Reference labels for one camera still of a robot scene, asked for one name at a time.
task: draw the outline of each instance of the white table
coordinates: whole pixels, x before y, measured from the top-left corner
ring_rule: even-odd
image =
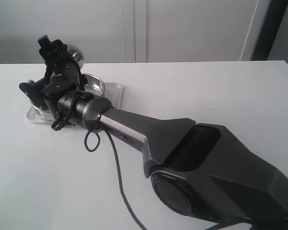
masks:
[[[101,135],[97,152],[85,130],[32,124],[18,84],[44,65],[0,65],[0,230],[139,229],[119,194],[114,156]],[[122,109],[161,119],[189,117],[227,126],[252,152],[288,177],[288,65],[283,61],[85,64],[83,72],[125,86]],[[115,140],[126,195],[149,230],[203,230],[159,201],[141,154]],[[235,226],[248,230],[247,224]]]

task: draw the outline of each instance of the metal bowl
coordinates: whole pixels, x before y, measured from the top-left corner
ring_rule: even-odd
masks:
[[[87,79],[87,84],[84,86],[85,91],[95,94],[97,96],[105,96],[106,86],[99,77],[88,73],[83,73],[82,75],[84,75]]]

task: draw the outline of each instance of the robotic arm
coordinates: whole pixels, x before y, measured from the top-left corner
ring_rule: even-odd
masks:
[[[143,154],[144,174],[173,211],[215,223],[252,222],[288,230],[288,178],[251,153],[226,127],[183,118],[158,120],[112,107],[84,91],[79,63],[60,40],[39,39],[44,78],[20,89],[56,119],[54,130],[100,126]]]

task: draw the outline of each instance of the white cabinet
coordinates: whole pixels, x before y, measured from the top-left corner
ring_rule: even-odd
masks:
[[[248,60],[269,0],[0,0],[0,63],[41,63],[37,39],[89,62]]]

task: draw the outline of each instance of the silver tray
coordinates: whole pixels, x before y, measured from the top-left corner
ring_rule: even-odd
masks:
[[[123,85],[117,82],[105,82],[105,88],[105,97],[112,102],[114,108],[120,109],[121,99],[124,91]],[[85,87],[85,91],[91,92],[90,87]],[[43,120],[39,111],[33,106],[31,106],[29,111],[26,113],[25,119],[32,123],[52,123],[52,121]]]

